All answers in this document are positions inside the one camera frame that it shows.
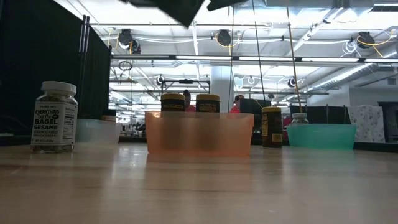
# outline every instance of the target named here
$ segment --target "yellow lid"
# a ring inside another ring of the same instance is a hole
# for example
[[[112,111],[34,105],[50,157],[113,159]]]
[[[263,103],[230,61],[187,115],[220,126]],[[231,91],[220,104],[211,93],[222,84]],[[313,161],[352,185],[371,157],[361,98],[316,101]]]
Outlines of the yellow lid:
[[[262,112],[281,112],[282,109],[277,106],[267,106],[261,109]]]
[[[197,94],[197,100],[214,100],[220,102],[220,96],[216,94]]]
[[[185,96],[179,93],[164,93],[160,100],[183,100],[185,101]]]

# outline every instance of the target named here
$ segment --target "white lid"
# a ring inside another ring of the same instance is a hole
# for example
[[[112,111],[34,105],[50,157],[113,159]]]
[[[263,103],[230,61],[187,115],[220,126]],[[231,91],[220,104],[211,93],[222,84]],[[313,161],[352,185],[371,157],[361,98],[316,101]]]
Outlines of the white lid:
[[[295,118],[307,118],[307,113],[294,113],[293,119]]]
[[[67,91],[73,94],[76,94],[76,86],[64,83],[64,82],[56,82],[56,81],[45,81],[42,84],[42,90],[60,90],[60,91]]]

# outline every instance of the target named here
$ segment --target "wall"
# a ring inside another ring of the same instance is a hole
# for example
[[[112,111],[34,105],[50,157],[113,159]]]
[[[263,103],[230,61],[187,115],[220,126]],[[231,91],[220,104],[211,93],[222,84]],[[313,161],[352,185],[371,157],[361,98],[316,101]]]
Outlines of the wall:
[[[329,90],[329,95],[313,95],[307,100],[307,106],[349,106],[350,103],[350,89],[349,85],[341,86],[340,90]]]
[[[351,88],[349,89],[351,106],[372,105],[378,102],[398,102],[398,87],[396,88]]]

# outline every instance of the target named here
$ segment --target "ceiling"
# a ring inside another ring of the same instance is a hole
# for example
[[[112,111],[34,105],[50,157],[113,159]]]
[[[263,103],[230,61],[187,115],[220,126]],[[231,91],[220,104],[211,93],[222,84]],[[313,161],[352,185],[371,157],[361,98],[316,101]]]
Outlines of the ceiling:
[[[116,45],[118,33],[122,28],[132,29],[132,35],[140,43],[142,55],[219,55],[219,56],[289,56],[290,42],[287,28],[287,15],[284,7],[256,7],[254,16],[252,8],[239,8],[232,13],[231,7],[208,12],[207,2],[194,19],[195,25],[188,29],[158,9],[136,8],[123,4],[117,0],[55,0],[74,15],[83,14],[91,17],[91,26],[104,40],[105,44],[113,46],[113,54],[129,54],[125,49]],[[291,9],[292,40],[298,45],[300,40],[309,34],[306,41],[294,51],[296,57],[378,57],[374,48],[356,48],[352,54],[345,51],[352,50],[346,42],[351,37],[356,38],[359,32],[370,32],[376,43],[388,43],[378,46],[379,50],[396,42],[395,31],[398,25],[398,12],[369,12],[362,10],[356,14],[347,9],[334,11],[325,8]],[[329,16],[327,24],[322,20]],[[220,29],[228,29],[234,39],[234,47],[220,46],[214,36]],[[134,67],[130,71],[122,71],[115,66],[111,72],[112,90],[153,90],[160,74],[166,80],[188,78],[192,80],[209,80],[211,64],[182,64],[177,67]],[[343,68],[328,65],[306,65],[297,67],[297,79],[301,86],[311,85],[315,81]],[[258,65],[233,64],[232,72],[235,77],[235,91],[261,89],[260,68]],[[263,65],[261,72],[264,88],[272,91],[289,90],[286,82],[293,76],[293,66],[289,64]],[[118,83],[127,78],[138,83]],[[192,85],[190,90],[203,90]],[[157,94],[150,96],[146,93],[120,93],[133,99],[137,103],[158,104]]]

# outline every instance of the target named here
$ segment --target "jar lid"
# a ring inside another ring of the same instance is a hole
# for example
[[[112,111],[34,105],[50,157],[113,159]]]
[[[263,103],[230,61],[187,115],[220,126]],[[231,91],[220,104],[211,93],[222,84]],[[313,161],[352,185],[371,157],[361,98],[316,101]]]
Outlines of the jar lid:
[[[220,96],[218,96],[216,94],[197,94],[197,100],[220,101]]]
[[[185,101],[185,96],[179,93],[164,93],[160,100],[183,100]]]
[[[267,106],[261,109],[262,112],[281,112],[282,109],[277,106]]]
[[[42,90],[60,90],[76,94],[76,86],[64,82],[45,81],[42,83]]]
[[[293,119],[295,118],[307,118],[307,113],[294,113]]]

